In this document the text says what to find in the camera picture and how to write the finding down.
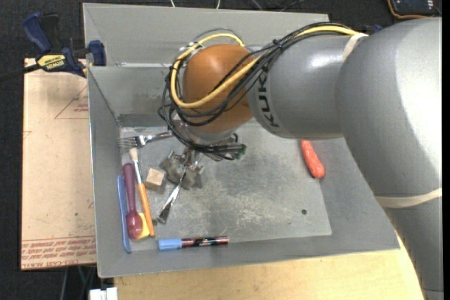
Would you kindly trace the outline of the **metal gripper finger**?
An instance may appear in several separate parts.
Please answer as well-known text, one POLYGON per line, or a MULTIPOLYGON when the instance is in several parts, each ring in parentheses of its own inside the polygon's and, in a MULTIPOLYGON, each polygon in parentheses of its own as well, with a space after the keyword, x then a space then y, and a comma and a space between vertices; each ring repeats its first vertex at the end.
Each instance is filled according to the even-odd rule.
POLYGON ((165 203, 160 210, 160 223, 166 223, 169 218, 170 211, 179 196, 180 190, 185 188, 190 190, 191 188, 202 188, 201 174, 204 167, 199 166, 194 169, 193 167, 184 167, 179 173, 178 171, 170 171, 168 173, 168 179, 175 184, 173 190, 169 194, 165 203))
POLYGON ((184 165, 184 159, 175 155, 173 152, 171 152, 169 157, 161 163, 160 167, 165 170, 167 179, 175 185, 157 216, 157 221, 159 223, 166 223, 170 211, 179 196, 186 175, 186 167, 184 165))

